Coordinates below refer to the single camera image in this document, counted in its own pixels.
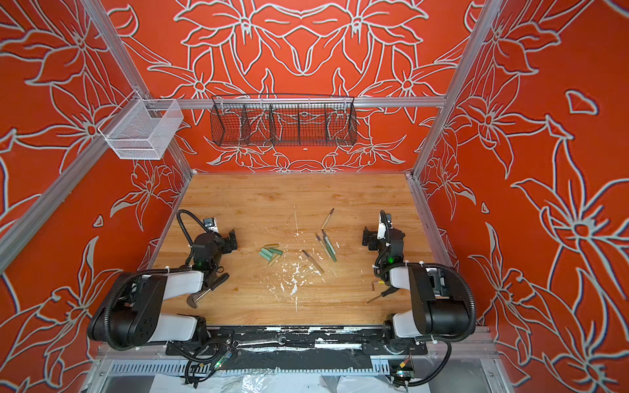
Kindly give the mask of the mint green pen cap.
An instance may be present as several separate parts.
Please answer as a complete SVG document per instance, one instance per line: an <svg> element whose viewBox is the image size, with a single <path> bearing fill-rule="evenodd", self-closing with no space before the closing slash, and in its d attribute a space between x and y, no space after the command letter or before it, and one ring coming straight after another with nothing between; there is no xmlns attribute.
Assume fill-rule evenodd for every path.
<svg viewBox="0 0 629 393"><path fill-rule="evenodd" d="M259 255L262 256L265 260L267 260L268 262L271 262L271 260L273 260L273 253L270 252L269 250L262 248L259 250Z"/></svg>

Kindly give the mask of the beige fountain pen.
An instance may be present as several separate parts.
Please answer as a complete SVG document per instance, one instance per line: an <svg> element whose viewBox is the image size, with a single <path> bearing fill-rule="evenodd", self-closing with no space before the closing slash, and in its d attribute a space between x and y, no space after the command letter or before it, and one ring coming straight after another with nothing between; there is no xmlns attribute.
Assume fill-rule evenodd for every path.
<svg viewBox="0 0 629 393"><path fill-rule="evenodd" d="M332 216L333 216L333 214L334 214L334 211L335 211L335 209L334 209L334 208L332 208L332 209L329 211L329 213L326 215L326 217L325 217L325 219L324 219L324 222L322 223L322 225L321 225L321 227L320 227L322 231L323 231L323 230L326 228L326 226L328 225L329 221L331 220L331 218L332 218Z"/></svg>

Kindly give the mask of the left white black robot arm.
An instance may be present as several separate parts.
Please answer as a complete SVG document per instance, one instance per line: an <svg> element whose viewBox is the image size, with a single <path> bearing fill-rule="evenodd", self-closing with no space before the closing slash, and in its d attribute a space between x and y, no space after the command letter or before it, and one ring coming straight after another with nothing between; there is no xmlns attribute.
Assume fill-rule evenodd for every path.
<svg viewBox="0 0 629 393"><path fill-rule="evenodd" d="M113 350L131 350L147 344L204 346L211 336L206 319L195 315L169 314L165 301L186 296L188 306L223 285L229 275L221 260L238 249L236 232L223 236L216 220L199 219L191 211L176 212L189 254L178 268L122 273L114 281L88 324L88 339Z"/></svg>

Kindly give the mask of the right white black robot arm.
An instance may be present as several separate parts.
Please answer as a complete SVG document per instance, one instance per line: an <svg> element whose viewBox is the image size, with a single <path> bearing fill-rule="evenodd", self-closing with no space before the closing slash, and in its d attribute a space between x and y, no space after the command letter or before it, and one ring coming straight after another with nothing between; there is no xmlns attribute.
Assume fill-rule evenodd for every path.
<svg viewBox="0 0 629 393"><path fill-rule="evenodd" d="M362 245L378 255L374 276L388 289L380 296L405 290L410 310L391 314L385 322L388 337L462 342L476 330L477 307L460 273L441 264L411 263L404 256L405 234L388 224L365 228Z"/></svg>

